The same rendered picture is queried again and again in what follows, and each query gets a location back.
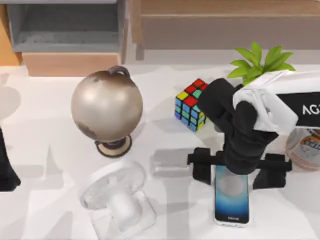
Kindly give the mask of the beige desk globe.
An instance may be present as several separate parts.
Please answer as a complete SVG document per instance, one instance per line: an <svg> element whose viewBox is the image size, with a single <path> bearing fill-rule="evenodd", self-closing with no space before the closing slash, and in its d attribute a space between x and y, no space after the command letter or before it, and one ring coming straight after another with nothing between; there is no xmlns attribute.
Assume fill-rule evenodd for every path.
<svg viewBox="0 0 320 240"><path fill-rule="evenodd" d="M124 66L113 66L86 76L71 98L71 115L77 128L92 139L107 158L126 155L131 133L143 115L143 97Z"/></svg>

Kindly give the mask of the green potted plant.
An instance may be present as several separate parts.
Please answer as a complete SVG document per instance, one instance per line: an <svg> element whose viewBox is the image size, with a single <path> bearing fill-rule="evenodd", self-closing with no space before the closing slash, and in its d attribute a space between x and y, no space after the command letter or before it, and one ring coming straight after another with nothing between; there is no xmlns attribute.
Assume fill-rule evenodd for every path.
<svg viewBox="0 0 320 240"><path fill-rule="evenodd" d="M237 47L234 50L242 56L242 59L237 59L230 63L235 69L227 77L229 79L241 78L243 86L252 83L267 73L296 71L291 64L287 63L293 53L283 51L281 45L274 46L268 50L265 58L263 58L262 47L257 42L251 44L251 49Z"/></svg>

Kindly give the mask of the smartphone with blue screen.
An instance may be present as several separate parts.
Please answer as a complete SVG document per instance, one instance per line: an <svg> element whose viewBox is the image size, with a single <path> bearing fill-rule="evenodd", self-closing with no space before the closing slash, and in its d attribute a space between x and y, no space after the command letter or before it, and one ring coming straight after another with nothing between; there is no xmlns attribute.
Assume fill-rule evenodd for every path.
<svg viewBox="0 0 320 240"><path fill-rule="evenodd" d="M214 175L214 221L221 226L245 227L250 222L247 175L217 165Z"/></svg>

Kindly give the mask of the wooden cupboard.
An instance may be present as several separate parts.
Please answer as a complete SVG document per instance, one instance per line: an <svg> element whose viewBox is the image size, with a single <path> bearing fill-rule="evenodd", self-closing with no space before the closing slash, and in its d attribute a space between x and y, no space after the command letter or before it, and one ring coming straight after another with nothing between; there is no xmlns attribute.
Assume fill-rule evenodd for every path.
<svg viewBox="0 0 320 240"><path fill-rule="evenodd" d="M22 54L12 49L7 6L0 4L0 67L17 67L22 61Z"/></svg>

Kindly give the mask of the white desk fan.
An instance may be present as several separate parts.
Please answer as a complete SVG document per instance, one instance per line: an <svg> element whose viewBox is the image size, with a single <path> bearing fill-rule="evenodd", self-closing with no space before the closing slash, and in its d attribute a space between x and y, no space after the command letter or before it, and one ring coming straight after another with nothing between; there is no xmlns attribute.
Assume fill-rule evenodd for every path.
<svg viewBox="0 0 320 240"><path fill-rule="evenodd" d="M155 225L157 215L143 192L146 180L140 163L121 160L82 184L78 199L90 214L98 240L133 240Z"/></svg>

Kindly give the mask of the white jar with orange label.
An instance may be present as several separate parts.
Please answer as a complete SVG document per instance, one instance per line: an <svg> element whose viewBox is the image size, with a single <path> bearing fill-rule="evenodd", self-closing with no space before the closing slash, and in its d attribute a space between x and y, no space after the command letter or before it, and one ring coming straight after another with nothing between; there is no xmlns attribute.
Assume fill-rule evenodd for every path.
<svg viewBox="0 0 320 240"><path fill-rule="evenodd" d="M300 168L320 170L320 129L296 128L286 141L287 156Z"/></svg>

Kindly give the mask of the multicoloured puzzle cube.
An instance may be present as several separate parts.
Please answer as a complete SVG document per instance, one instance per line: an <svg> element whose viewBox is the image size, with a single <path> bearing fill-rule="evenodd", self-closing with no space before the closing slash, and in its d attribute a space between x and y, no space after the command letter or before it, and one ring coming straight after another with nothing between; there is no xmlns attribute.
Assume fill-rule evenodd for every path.
<svg viewBox="0 0 320 240"><path fill-rule="evenodd" d="M207 117L197 105L202 92L207 86L206 82L198 78L175 98L175 118L193 132L200 130L207 121Z"/></svg>

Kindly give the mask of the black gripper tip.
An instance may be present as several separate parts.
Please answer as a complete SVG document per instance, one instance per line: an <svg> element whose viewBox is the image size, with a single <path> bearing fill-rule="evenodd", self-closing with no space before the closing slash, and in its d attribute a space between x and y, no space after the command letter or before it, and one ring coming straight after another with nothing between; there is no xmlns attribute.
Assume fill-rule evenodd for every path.
<svg viewBox="0 0 320 240"><path fill-rule="evenodd" d="M3 130L0 127L0 193L13 192L21 183L9 160Z"/></svg>

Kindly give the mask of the pale grey rounded box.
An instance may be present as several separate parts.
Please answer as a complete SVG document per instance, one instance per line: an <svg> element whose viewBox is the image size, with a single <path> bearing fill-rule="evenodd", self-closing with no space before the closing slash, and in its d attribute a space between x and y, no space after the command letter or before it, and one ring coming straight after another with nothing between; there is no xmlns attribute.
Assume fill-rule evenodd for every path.
<svg viewBox="0 0 320 240"><path fill-rule="evenodd" d="M156 178L185 178L192 175L188 156L193 148L159 149L151 156L150 172Z"/></svg>

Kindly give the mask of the pale wooden drawer front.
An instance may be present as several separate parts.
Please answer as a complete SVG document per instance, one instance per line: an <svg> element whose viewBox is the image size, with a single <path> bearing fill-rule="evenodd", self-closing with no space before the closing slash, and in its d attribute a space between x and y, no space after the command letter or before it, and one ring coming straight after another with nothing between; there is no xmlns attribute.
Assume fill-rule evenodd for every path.
<svg viewBox="0 0 320 240"><path fill-rule="evenodd" d="M121 53L24 52L22 58L31 77L85 77L123 64Z"/></svg>

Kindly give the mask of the wooden open shelf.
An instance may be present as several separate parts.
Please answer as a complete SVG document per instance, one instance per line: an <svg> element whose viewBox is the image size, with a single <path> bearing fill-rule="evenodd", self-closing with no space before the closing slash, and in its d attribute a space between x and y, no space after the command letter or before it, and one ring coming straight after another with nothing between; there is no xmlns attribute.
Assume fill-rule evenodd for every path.
<svg viewBox="0 0 320 240"><path fill-rule="evenodd" d="M128 0L129 62L227 64L236 48L282 46L320 64L320 0Z"/></svg>

